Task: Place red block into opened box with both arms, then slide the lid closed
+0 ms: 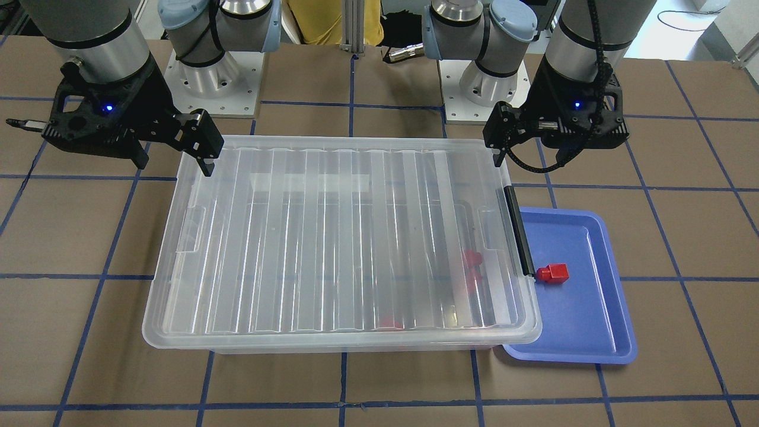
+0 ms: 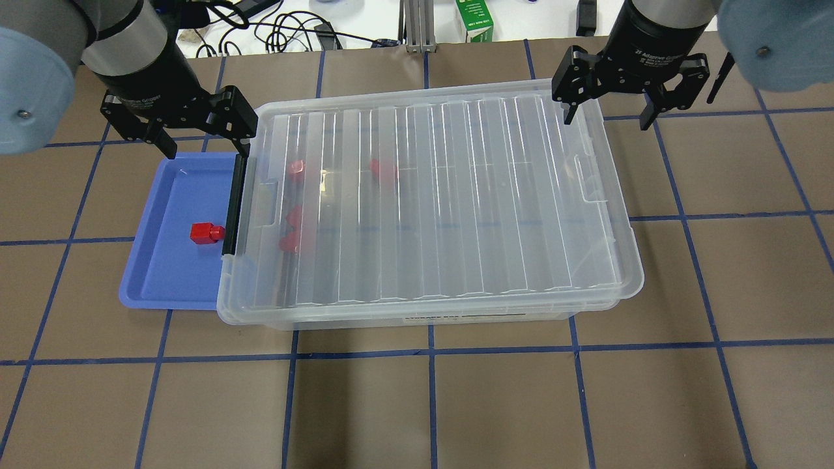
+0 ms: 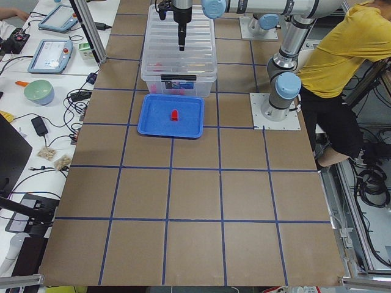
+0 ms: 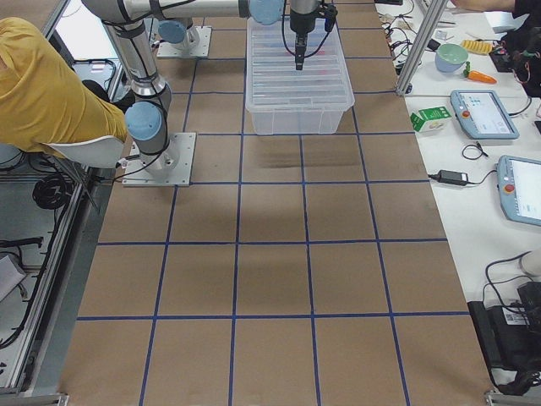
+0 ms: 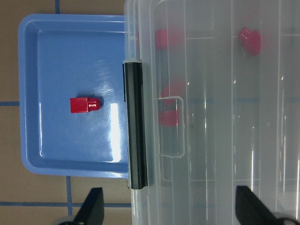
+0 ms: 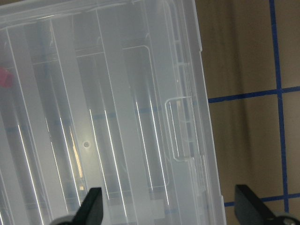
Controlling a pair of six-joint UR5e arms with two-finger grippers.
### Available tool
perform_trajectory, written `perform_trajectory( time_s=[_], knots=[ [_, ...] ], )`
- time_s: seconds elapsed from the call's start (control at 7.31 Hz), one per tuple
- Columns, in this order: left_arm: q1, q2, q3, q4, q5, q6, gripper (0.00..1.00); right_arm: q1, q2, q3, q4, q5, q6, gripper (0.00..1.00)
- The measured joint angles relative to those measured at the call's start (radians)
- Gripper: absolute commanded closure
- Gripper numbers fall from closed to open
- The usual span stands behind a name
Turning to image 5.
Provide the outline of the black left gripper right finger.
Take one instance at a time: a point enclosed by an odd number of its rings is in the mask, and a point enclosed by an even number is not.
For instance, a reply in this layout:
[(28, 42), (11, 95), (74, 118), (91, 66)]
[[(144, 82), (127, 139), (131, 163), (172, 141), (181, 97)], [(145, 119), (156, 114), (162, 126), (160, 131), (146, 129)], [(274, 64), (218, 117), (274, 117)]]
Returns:
[(237, 186), (235, 215), (241, 225), (278, 225), (276, 217), (248, 186)]

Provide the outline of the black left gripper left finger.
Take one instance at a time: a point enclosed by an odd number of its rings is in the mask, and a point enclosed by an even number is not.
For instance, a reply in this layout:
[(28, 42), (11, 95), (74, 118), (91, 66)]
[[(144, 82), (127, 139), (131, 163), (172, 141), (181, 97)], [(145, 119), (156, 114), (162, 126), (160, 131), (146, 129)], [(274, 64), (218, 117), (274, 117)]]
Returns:
[(104, 220), (104, 196), (101, 187), (92, 188), (73, 220), (75, 225), (101, 225)]

